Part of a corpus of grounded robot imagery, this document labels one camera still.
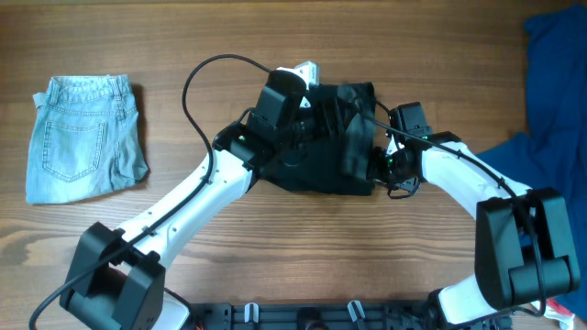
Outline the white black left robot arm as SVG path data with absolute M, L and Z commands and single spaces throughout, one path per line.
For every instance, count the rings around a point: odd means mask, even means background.
M 200 166 L 147 212 L 111 230 L 95 223 L 81 236 L 60 306 L 91 329 L 184 329 L 188 303 L 168 293 L 165 276 L 183 247 L 257 180 L 299 167 L 297 147 L 315 142 L 309 93 L 319 68 L 306 61 L 270 71 L 260 99 L 243 118 L 206 141 Z M 296 123 L 297 115 L 305 118 Z

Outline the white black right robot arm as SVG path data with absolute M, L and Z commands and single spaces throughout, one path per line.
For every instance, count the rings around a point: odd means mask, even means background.
M 476 222 L 474 272 L 433 291 L 423 311 L 427 329 L 457 329 L 578 290 L 581 271 L 566 201 L 553 188 L 513 181 L 449 132 L 410 136 L 402 148 L 374 148 L 369 174 L 389 191 L 428 182 Z

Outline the black shorts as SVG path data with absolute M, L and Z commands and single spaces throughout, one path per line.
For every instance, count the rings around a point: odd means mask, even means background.
M 371 82 L 341 85 L 320 84 L 306 95 L 311 107 L 316 101 L 340 98 L 353 104 L 353 118 L 347 129 L 345 148 L 318 142 L 308 148 L 288 147 L 262 173 L 262 179 L 288 192 L 314 192 L 368 196 L 374 189 L 369 179 L 369 156 L 373 148 L 375 90 Z

